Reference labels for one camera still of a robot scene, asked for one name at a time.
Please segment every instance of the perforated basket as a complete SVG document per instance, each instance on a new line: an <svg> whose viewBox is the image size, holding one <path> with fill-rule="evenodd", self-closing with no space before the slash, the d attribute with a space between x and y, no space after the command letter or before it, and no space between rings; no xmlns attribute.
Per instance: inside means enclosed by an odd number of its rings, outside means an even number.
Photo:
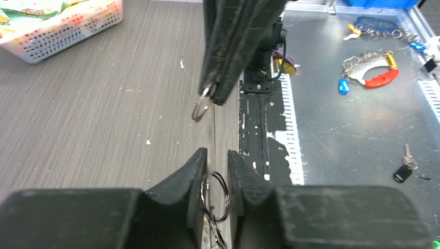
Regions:
<svg viewBox="0 0 440 249"><path fill-rule="evenodd" d="M0 38L0 46L35 64L122 21L122 0L89 0L60 15Z"/></svg>

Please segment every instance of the bottle opener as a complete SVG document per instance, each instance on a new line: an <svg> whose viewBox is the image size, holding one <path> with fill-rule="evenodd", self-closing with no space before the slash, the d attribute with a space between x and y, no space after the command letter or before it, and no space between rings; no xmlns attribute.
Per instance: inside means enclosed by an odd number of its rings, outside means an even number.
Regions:
<svg viewBox="0 0 440 249"><path fill-rule="evenodd" d="M364 80L363 77L369 70L381 67L389 66L390 70L384 74L378 75L371 80ZM397 65L391 54L387 54L385 57L379 57L372 59L369 62L359 64L353 68L353 70L348 74L351 79L357 80L359 83L363 84L367 88L382 87L392 82L399 74Z"/></svg>

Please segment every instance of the metal tray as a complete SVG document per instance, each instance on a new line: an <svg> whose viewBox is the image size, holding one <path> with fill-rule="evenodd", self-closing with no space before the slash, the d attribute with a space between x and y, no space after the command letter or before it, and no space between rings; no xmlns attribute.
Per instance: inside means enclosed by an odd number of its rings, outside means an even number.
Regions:
<svg viewBox="0 0 440 249"><path fill-rule="evenodd" d="M422 68L424 57L403 40L360 37L342 41L347 28L359 16L381 17L395 21L426 41L433 36L417 9L369 9L336 6L336 15L329 15L324 5L289 3L284 14L287 29L287 54L300 65L298 74L290 78L295 140L284 144L300 151L289 161L292 184L306 185L381 185L404 192L431 229L440 239L440 87ZM380 49L406 49L396 53L400 75L389 85L367 90L351 84L348 95L338 93L342 62L351 56ZM386 70L377 68L367 73L373 77ZM245 103L241 92L240 117L252 106ZM269 112L267 103L263 103ZM245 139L240 119L240 141ZM249 126L255 124L247 120ZM273 136L281 144L284 135ZM419 164L403 184L392 179L402 166L405 144ZM243 158L264 164L263 158L249 158L240 143ZM269 159L265 170L257 170L271 182L279 184L272 173ZM295 174L302 172L302 177Z"/></svg>

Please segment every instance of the key ring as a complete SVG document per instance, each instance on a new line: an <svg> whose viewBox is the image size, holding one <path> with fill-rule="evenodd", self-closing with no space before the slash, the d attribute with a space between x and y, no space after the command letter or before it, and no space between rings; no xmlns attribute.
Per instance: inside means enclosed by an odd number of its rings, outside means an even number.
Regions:
<svg viewBox="0 0 440 249"><path fill-rule="evenodd" d="M214 206L207 206L207 203L206 203L205 198L203 196L203 189L204 189L204 185L206 184L207 199L208 199L208 202L210 202L209 186L210 186L210 178L211 177L214 177L217 179L217 181L222 186L223 194L225 195L225 211L219 219L215 218L215 215L212 212L214 210ZM226 218L228 217L228 214L229 214L229 201L230 201L229 191L228 191L228 187L227 187L226 182L223 179L222 175L220 175L216 171L209 173L209 174L206 174L203 177L202 183L200 184L200 197L202 199L203 211L208 219L210 231L215 237L215 242L217 243L217 245L221 249L226 249L227 248L226 242L223 239L223 236L220 232L220 229L217 226L217 223L225 221Z"/></svg>
<svg viewBox="0 0 440 249"><path fill-rule="evenodd" d="M192 119L198 123L206 114L206 112L208 111L209 105L211 104L211 97L214 94L215 91L215 86L216 84L210 83L206 86L206 88L204 89L202 95L199 98L199 101L197 102L197 104L194 106L194 109L192 110ZM201 111L201 105L202 102L204 101L204 99L208 96L209 93L209 101L207 103L206 106L203 107L203 110Z"/></svg>

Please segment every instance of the black cable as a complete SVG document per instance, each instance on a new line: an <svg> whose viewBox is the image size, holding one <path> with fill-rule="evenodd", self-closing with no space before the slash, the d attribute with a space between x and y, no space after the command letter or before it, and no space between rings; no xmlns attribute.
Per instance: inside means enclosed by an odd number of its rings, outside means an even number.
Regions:
<svg viewBox="0 0 440 249"><path fill-rule="evenodd" d="M281 60L281 66L280 66L280 70L278 71L278 75L276 77L274 77L274 78L267 79L267 81L275 81L275 80L279 79L281 77L281 74L284 71L284 62L286 61L286 52L287 52L286 40L284 40L283 46L284 46L284 48L283 48L283 58Z"/></svg>

